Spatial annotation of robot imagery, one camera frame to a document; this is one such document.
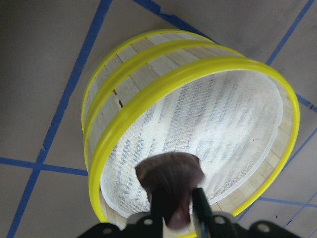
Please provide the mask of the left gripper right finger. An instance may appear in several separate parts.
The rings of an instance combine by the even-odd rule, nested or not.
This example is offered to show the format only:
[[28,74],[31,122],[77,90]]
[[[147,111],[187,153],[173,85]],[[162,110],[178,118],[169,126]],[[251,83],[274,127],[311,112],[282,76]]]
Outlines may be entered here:
[[210,236],[212,211],[201,187],[192,191],[192,209],[196,235]]

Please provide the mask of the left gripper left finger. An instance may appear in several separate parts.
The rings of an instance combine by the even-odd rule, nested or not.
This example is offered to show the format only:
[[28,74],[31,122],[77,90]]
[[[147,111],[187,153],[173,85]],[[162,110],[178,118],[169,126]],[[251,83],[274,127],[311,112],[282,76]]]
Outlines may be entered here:
[[154,212],[170,226],[173,215],[173,193],[168,185],[159,185],[148,191],[148,199]]

